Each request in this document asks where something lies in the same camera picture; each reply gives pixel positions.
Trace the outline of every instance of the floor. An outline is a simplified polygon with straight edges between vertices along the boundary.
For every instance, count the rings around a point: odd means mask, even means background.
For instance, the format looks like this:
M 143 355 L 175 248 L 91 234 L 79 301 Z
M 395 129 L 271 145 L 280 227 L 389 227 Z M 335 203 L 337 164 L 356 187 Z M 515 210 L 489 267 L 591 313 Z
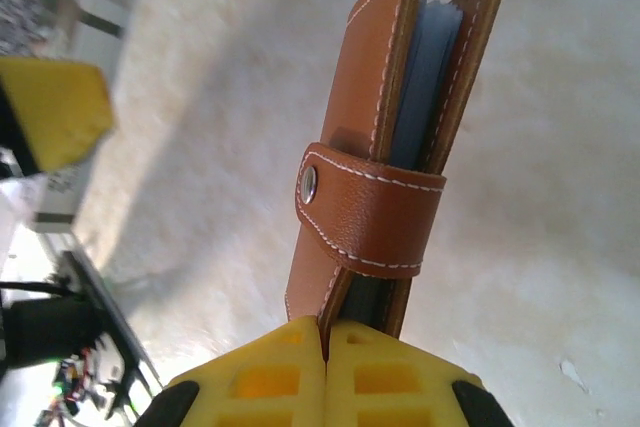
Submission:
M 285 322 L 355 0 L 137 0 L 76 226 L 165 380 Z M 640 424 L 640 0 L 504 0 L 403 340 L 521 427 Z

